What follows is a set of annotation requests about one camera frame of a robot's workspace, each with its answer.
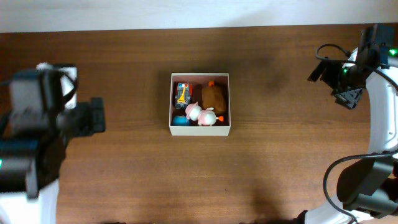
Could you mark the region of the blue ball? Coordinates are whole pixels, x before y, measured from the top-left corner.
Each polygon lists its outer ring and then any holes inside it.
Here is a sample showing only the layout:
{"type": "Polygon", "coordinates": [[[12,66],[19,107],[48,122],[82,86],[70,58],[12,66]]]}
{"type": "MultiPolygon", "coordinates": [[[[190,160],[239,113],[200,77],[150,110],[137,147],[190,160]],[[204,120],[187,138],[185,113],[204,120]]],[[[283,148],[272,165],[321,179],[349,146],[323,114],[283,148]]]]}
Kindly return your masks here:
{"type": "Polygon", "coordinates": [[[175,116],[172,120],[172,126],[189,126],[190,120],[186,116],[175,116]]]}

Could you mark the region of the grey orange toy car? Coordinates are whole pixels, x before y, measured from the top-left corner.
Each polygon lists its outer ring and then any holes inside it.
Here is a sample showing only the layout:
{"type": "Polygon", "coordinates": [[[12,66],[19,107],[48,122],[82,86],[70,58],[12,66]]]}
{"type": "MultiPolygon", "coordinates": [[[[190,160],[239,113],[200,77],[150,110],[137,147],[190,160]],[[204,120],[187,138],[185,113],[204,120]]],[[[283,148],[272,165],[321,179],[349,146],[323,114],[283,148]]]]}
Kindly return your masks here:
{"type": "Polygon", "coordinates": [[[177,83],[175,92],[175,108],[185,109],[191,102],[193,86],[191,83],[177,83]]]}

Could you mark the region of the pink white duck toy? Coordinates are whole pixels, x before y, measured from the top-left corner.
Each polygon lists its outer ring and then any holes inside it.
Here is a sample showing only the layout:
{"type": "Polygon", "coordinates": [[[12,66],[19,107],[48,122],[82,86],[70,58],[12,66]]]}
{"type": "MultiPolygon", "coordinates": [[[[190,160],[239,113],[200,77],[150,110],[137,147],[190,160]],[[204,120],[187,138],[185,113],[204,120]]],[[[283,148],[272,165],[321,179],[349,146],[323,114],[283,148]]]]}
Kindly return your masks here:
{"type": "Polygon", "coordinates": [[[224,121],[224,117],[217,116],[213,110],[214,108],[203,110],[198,103],[192,103],[185,108],[185,113],[188,120],[197,121],[199,126],[213,126],[217,121],[224,121]]]}

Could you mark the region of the brown plush toy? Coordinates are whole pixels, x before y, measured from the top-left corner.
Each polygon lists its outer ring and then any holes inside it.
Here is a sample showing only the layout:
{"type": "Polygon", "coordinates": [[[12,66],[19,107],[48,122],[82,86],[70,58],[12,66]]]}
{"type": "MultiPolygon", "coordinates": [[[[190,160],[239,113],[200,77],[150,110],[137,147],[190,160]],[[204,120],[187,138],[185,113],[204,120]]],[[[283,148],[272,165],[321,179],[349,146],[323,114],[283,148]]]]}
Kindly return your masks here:
{"type": "Polygon", "coordinates": [[[216,115],[227,111],[223,89],[216,85],[214,81],[208,82],[208,86],[202,89],[202,107],[204,109],[213,108],[216,115]]]}

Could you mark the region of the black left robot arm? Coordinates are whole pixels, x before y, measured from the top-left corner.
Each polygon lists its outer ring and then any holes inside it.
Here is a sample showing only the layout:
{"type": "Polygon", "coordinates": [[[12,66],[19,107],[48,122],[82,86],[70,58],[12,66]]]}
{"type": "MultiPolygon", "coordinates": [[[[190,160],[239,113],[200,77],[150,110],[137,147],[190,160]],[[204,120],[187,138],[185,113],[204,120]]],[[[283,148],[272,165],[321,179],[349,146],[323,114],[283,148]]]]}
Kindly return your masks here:
{"type": "Polygon", "coordinates": [[[75,67],[21,70],[4,82],[1,223],[55,223],[59,175],[74,138],[106,130],[102,98],[76,102],[75,67]]]}

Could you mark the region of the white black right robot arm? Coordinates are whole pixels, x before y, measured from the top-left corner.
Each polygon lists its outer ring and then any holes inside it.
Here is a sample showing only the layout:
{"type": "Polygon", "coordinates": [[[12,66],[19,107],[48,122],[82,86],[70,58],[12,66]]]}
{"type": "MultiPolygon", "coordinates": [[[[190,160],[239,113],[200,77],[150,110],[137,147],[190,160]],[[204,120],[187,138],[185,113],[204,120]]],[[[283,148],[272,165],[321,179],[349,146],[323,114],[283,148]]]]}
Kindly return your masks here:
{"type": "Polygon", "coordinates": [[[335,102],[355,109],[367,92],[371,109],[366,154],[343,157],[323,177],[326,202],[303,211],[294,223],[361,223],[397,215],[397,47],[394,28],[374,24],[361,32],[358,48],[345,60],[318,56],[309,76],[331,89],[335,102]]]}

